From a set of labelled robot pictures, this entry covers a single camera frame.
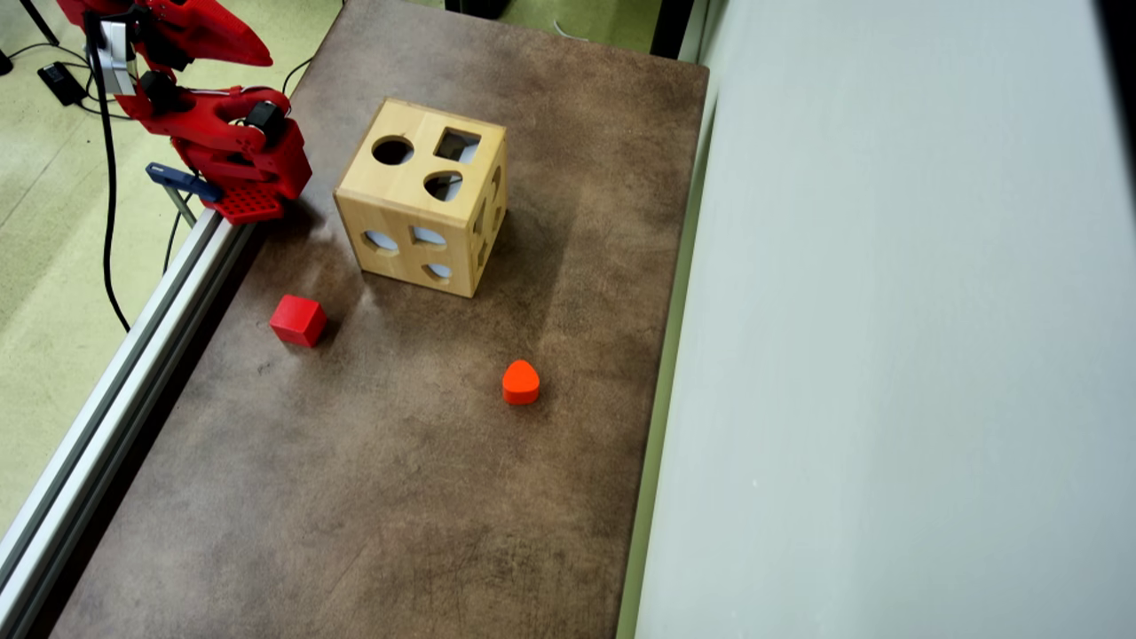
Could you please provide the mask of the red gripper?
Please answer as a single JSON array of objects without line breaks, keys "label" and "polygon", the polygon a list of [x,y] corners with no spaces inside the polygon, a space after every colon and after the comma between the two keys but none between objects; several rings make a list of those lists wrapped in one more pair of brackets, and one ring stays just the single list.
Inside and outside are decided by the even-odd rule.
[{"label": "red gripper", "polygon": [[174,25],[147,1],[59,1],[70,23],[110,44],[103,28],[122,26],[126,44],[151,67],[186,68],[194,59],[272,66],[272,52],[253,30],[218,1],[174,3]]}]

